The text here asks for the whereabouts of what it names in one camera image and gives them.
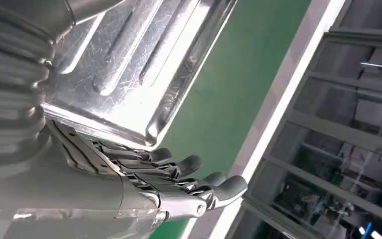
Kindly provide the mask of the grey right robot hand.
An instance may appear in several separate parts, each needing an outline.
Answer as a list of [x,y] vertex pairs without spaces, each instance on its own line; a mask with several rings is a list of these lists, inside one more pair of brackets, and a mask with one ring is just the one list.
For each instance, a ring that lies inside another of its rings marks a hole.
[[191,175],[202,160],[84,137],[49,121],[0,133],[0,239],[146,239],[163,222],[199,218],[247,190],[241,176]]

